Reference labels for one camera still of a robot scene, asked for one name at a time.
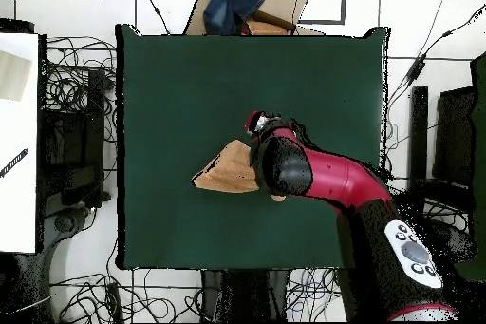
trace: blue cloth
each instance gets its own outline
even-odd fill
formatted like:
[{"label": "blue cloth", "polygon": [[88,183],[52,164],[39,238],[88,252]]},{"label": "blue cloth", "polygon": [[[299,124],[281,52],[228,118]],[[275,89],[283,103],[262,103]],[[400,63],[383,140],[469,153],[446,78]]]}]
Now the blue cloth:
[{"label": "blue cloth", "polygon": [[204,24],[209,35],[232,35],[237,23],[246,21],[264,0],[211,0],[204,10]]}]

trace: green tabletop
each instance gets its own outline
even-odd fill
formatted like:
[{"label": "green tabletop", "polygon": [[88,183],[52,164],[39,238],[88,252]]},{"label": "green tabletop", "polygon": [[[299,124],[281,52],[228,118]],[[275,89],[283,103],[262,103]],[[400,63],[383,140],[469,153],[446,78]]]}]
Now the green tabletop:
[{"label": "green tabletop", "polygon": [[230,141],[249,143],[253,110],[293,117],[320,147],[378,165],[385,39],[385,29],[222,37],[122,26],[124,268],[342,266],[325,203],[201,190],[191,178]]}]

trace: white tile floor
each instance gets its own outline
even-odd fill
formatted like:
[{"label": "white tile floor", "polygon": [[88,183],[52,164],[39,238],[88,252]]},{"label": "white tile floor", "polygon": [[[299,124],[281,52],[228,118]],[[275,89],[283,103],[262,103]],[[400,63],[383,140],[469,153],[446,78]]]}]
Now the white tile floor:
[{"label": "white tile floor", "polygon": [[[446,30],[467,21],[485,1],[443,0],[428,45]],[[159,7],[168,29],[172,33],[182,33],[194,0],[154,0],[154,2]],[[326,34],[349,36],[362,36],[377,25],[391,27],[388,55],[395,57],[388,62],[388,84],[391,93],[412,64],[413,60],[409,58],[416,56],[425,42],[439,3],[440,0],[346,0],[346,23],[344,25],[312,27],[304,25],[304,27],[320,30]],[[44,33],[48,37],[93,36],[113,45],[116,45],[114,26],[117,23],[136,25],[142,34],[164,32],[163,25],[153,12],[148,0],[16,0],[16,6],[14,6],[14,0],[0,0],[0,17],[12,18],[14,16],[17,19],[34,23],[36,32]],[[335,15],[330,15],[329,18],[334,19]],[[425,69],[414,83],[414,85],[429,86],[430,124],[436,120],[439,94],[443,90],[469,86],[471,84],[469,61],[485,50],[486,15],[483,15],[471,25],[440,41],[430,51],[429,57],[436,59],[426,61]],[[98,57],[93,57],[93,53],[86,54],[86,56],[99,60],[106,57],[105,53],[98,53]],[[398,126],[398,139],[408,135],[408,104],[408,92],[405,92],[390,113],[392,122]],[[429,174],[432,167],[434,137],[434,129],[429,130]],[[396,136],[390,140],[391,143],[395,141]],[[390,152],[393,172],[396,176],[406,176],[407,174],[406,151],[407,140],[400,143],[397,150]],[[105,167],[112,167],[115,154],[113,145],[106,143],[105,152]],[[111,193],[113,200],[104,204],[103,208],[98,211],[92,228],[59,245],[52,261],[51,282],[105,272],[105,264],[112,252],[117,235],[115,173],[112,173],[104,184],[105,190]],[[403,188],[402,184],[402,181],[395,183],[398,188]],[[122,285],[131,285],[131,272],[118,270],[113,259],[109,264],[109,269]],[[146,270],[138,270],[134,274],[136,292],[142,297],[144,297],[142,286],[146,272]],[[292,274],[295,279],[300,279],[300,275],[301,272]],[[155,270],[149,274],[146,281],[148,286],[196,287],[200,285],[198,271]],[[78,289],[72,286],[52,288],[52,305],[56,316]],[[193,295],[195,292],[194,289],[163,288],[149,288],[148,291],[150,297],[171,299],[177,312],[185,309],[184,297]],[[121,292],[121,298],[124,304],[131,301],[130,295],[124,292]],[[158,302],[153,305],[153,311],[155,315],[164,316],[166,307]],[[320,311],[318,301],[315,304],[315,311],[314,315]],[[73,308],[66,318],[75,319],[81,315],[83,315],[81,310]],[[169,321],[173,315],[173,312],[169,312],[167,317],[160,321]],[[320,314],[318,321],[324,321],[324,319],[325,315]],[[326,320],[345,320],[341,299],[333,300],[327,307]],[[140,312],[135,315],[134,321],[149,322],[153,319],[147,312]],[[178,321],[196,322],[198,317],[186,313]]]}]

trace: white control panel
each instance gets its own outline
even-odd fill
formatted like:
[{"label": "white control panel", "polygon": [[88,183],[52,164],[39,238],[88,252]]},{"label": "white control panel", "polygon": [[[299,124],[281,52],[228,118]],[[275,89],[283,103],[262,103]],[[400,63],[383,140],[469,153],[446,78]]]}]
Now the white control panel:
[{"label": "white control panel", "polygon": [[436,271],[430,252],[410,226],[400,220],[392,220],[384,228],[384,233],[408,276],[430,288],[442,288],[442,278]]}]

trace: tan cardboard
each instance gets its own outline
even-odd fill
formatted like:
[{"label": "tan cardboard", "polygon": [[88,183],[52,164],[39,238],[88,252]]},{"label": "tan cardboard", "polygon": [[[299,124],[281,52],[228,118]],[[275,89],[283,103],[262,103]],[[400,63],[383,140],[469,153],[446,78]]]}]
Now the tan cardboard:
[{"label": "tan cardboard", "polygon": [[[184,34],[204,35],[203,13],[211,0],[196,0],[193,12],[189,18]],[[267,22],[287,30],[295,30],[295,24],[300,19],[307,0],[265,0],[252,19],[258,22]],[[299,34],[319,35],[315,30],[298,27]]]}]

